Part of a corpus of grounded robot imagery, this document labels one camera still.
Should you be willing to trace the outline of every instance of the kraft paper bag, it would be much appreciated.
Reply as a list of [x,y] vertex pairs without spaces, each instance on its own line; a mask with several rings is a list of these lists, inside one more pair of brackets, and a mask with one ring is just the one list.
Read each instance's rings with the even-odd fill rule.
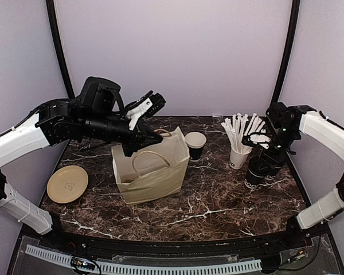
[[141,149],[130,158],[125,157],[122,146],[114,146],[112,156],[116,184],[128,205],[180,192],[190,157],[179,127],[164,133],[161,143]]

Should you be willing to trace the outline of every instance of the black frame pole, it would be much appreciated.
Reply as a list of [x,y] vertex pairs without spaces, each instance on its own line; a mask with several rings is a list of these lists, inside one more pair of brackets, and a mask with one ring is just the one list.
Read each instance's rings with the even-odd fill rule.
[[274,88],[273,96],[271,98],[270,105],[279,100],[280,92],[282,91],[284,79],[286,77],[287,68],[289,64],[289,59],[291,57],[294,35],[296,32],[297,19],[298,19],[298,14],[299,14],[299,4],[300,4],[300,0],[292,1],[292,10],[291,10],[291,17],[289,20],[286,45],[284,47],[282,63],[280,64],[279,74],[277,76],[277,80],[276,80],[276,84],[275,84],[275,88]]
[[48,20],[50,22],[50,28],[52,33],[53,45],[55,47],[58,65],[60,66],[62,80],[65,84],[68,97],[70,99],[75,98],[73,86],[71,84],[70,75],[65,61],[64,51],[62,50],[62,44],[60,39],[60,32],[58,30],[56,12],[53,0],[46,0]]

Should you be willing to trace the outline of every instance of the dark marble surface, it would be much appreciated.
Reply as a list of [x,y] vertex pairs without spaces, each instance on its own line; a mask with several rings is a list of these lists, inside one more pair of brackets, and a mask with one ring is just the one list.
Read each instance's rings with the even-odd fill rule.
[[201,131],[207,143],[203,158],[189,163],[181,192],[137,206],[127,206],[112,169],[111,146],[79,151],[96,140],[71,142],[58,168],[78,165],[89,175],[88,188],[78,200],[61,205],[45,194],[42,208],[61,217],[65,230],[95,237],[134,241],[211,241],[282,231],[286,220],[305,208],[285,166],[273,180],[255,190],[243,184],[241,170],[229,167],[229,140],[212,117],[156,117],[153,128]]

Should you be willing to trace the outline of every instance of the black paper cup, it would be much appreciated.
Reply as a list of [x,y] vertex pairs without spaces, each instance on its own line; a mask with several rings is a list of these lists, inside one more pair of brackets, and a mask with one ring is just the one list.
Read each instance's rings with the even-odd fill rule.
[[204,145],[206,143],[206,137],[199,132],[191,132],[185,136],[187,146],[190,151],[190,160],[197,162],[201,159]]

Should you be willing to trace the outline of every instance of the beige plate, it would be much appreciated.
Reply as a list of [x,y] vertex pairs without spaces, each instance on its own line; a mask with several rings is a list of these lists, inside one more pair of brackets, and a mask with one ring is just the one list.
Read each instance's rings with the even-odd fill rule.
[[57,203],[68,203],[79,198],[88,186],[87,172],[75,165],[63,167],[52,175],[47,194]]

